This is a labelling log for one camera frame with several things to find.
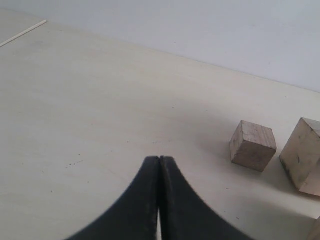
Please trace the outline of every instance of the plywood surface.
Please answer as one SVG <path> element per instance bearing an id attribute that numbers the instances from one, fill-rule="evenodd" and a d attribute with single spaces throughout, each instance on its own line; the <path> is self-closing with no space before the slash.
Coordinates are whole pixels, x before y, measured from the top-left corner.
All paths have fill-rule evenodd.
<path id="1" fill-rule="evenodd" d="M 126 189 L 143 158 L 176 158 L 218 214 L 257 240 L 305 239 L 320 215 L 278 159 L 320 94 L 47 23 L 0 50 L 0 232 L 63 239 Z M 263 173 L 232 164 L 240 120 L 272 128 Z"/>

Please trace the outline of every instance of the white wall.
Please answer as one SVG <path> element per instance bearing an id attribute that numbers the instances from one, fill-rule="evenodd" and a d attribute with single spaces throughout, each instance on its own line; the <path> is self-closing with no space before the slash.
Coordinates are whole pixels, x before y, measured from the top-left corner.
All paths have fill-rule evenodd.
<path id="1" fill-rule="evenodd" d="M 319 0 L 0 0 L 0 7 L 320 92 Z"/>

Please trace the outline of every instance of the table surface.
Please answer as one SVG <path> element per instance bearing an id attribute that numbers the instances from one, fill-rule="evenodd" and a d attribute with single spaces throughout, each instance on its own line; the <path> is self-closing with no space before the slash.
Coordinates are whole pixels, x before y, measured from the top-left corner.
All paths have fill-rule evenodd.
<path id="1" fill-rule="evenodd" d="M 0 8 L 0 44 L 43 20 L 39 17 Z"/>
<path id="2" fill-rule="evenodd" d="M 320 199 L 299 194 L 279 154 L 320 94 L 63 25 L 0 49 L 0 232 L 59 240 L 96 219 L 143 159 L 175 157 L 219 215 L 256 240 L 305 239 Z M 273 129 L 263 173 L 232 164 L 240 120 Z"/>

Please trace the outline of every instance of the wooden block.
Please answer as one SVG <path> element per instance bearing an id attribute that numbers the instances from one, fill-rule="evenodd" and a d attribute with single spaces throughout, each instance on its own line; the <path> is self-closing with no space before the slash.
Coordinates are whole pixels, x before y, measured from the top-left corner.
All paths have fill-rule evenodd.
<path id="1" fill-rule="evenodd" d="M 271 128 L 242 120 L 231 139 L 230 149 L 233 163 L 263 172 L 277 145 Z"/>
<path id="2" fill-rule="evenodd" d="M 300 192 L 320 196 L 320 122 L 301 118 L 280 160 Z"/>
<path id="3" fill-rule="evenodd" d="M 320 218 L 315 221 L 308 238 L 306 240 L 320 240 Z"/>

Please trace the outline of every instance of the small wooden cube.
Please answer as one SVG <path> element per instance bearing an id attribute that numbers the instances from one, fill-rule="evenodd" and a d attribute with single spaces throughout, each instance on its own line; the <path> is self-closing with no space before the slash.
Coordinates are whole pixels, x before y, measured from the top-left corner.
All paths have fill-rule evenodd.
<path id="1" fill-rule="evenodd" d="M 230 149 L 233 163 L 263 172 L 277 145 L 271 128 L 242 120 L 231 139 Z"/>
<path id="2" fill-rule="evenodd" d="M 306 240 L 320 240 L 320 218 L 315 221 Z"/>
<path id="3" fill-rule="evenodd" d="M 300 192 L 320 196 L 320 122 L 301 118 L 280 160 Z"/>

